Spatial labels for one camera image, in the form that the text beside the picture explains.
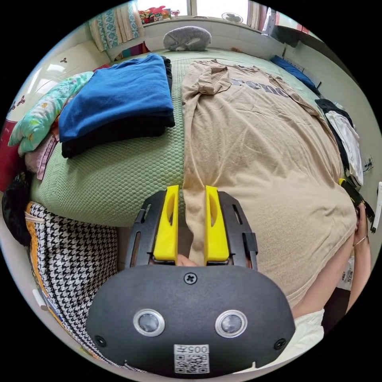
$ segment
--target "beige t-shirt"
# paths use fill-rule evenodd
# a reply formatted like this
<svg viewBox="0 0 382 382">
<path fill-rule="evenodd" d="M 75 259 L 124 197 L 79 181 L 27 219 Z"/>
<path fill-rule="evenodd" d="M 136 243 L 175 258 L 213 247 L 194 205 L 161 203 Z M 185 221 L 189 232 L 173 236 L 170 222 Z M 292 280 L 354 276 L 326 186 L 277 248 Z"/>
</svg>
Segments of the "beige t-shirt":
<svg viewBox="0 0 382 382">
<path fill-rule="evenodd" d="M 356 226 L 330 129 L 281 78 L 256 67 L 195 61 L 182 93 L 190 259 L 203 264 L 205 186 L 217 187 L 241 204 L 258 270 L 293 307 Z"/>
</svg>

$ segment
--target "mattress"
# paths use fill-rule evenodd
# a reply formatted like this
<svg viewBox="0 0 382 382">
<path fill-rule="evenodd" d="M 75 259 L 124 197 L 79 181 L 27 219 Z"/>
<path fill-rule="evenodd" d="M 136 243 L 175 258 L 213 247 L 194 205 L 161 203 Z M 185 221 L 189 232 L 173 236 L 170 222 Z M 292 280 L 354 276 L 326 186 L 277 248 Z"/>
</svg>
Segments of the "mattress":
<svg viewBox="0 0 382 382">
<path fill-rule="evenodd" d="M 57 144 L 42 181 L 34 177 L 31 200 L 50 212 L 86 223 L 129 227 L 143 201 L 169 185 L 183 184 L 184 132 L 181 84 L 194 60 L 217 59 L 224 64 L 257 66 L 280 76 L 310 105 L 317 96 L 293 75 L 275 64 L 244 53 L 208 49 L 204 52 L 156 53 L 172 62 L 175 127 L 160 137 L 104 144 L 72 159 Z M 185 224 L 185 205 L 179 196 L 179 224 Z"/>
</svg>

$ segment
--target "white shorts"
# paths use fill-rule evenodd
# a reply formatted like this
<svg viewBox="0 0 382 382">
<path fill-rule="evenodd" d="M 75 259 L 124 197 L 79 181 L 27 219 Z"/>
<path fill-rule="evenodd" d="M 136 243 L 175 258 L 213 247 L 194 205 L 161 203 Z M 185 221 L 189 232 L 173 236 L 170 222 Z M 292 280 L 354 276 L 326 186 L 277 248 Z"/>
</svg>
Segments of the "white shorts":
<svg viewBox="0 0 382 382">
<path fill-rule="evenodd" d="M 296 331 L 285 350 L 275 361 L 259 368 L 256 368 L 254 363 L 250 369 L 245 369 L 243 371 L 239 371 L 238 373 L 265 369 L 267 367 L 285 362 L 296 356 L 300 356 L 311 349 L 324 337 L 324 328 L 321 326 L 323 316 L 324 309 L 295 319 L 294 324 L 296 326 Z"/>
</svg>

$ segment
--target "screw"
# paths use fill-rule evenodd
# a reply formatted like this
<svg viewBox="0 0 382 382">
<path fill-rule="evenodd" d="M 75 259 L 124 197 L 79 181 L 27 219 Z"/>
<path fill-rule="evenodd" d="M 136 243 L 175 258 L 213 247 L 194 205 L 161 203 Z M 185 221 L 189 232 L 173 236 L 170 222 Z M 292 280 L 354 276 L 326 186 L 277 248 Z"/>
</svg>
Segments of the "screw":
<svg viewBox="0 0 382 382">
<path fill-rule="evenodd" d="M 184 282 L 188 285 L 195 284 L 197 282 L 198 278 L 194 273 L 186 273 L 184 276 Z"/>
<path fill-rule="evenodd" d="M 96 335 L 94 337 L 95 341 L 97 342 L 97 344 L 100 346 L 100 347 L 105 347 L 106 346 L 106 341 L 99 335 Z"/>
<path fill-rule="evenodd" d="M 281 350 L 285 344 L 286 344 L 286 340 L 284 338 L 281 338 L 279 339 L 276 343 L 275 343 L 275 350 Z"/>
</svg>

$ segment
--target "gray pillow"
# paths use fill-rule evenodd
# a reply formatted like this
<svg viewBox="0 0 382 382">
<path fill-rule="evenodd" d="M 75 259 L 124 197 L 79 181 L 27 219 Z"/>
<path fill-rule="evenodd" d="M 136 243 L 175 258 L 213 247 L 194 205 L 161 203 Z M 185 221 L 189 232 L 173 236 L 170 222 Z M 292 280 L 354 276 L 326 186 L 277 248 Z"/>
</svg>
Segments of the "gray pillow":
<svg viewBox="0 0 382 382">
<path fill-rule="evenodd" d="M 169 51 L 204 51 L 210 43 L 210 32 L 193 25 L 173 29 L 163 38 L 163 45 Z"/>
</svg>

